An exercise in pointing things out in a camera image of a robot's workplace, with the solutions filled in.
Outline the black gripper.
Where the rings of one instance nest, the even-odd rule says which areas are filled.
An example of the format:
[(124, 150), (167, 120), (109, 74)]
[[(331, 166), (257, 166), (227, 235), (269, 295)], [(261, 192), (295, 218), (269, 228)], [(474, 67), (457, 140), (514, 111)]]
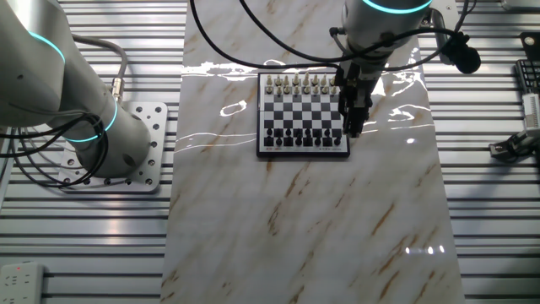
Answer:
[(369, 119), (369, 110), (373, 106), (371, 95), (381, 71), (377, 70), (377, 66), (354, 61), (341, 62), (340, 68), (343, 70), (338, 82), (343, 97), (340, 100), (343, 132), (350, 138), (357, 138)]

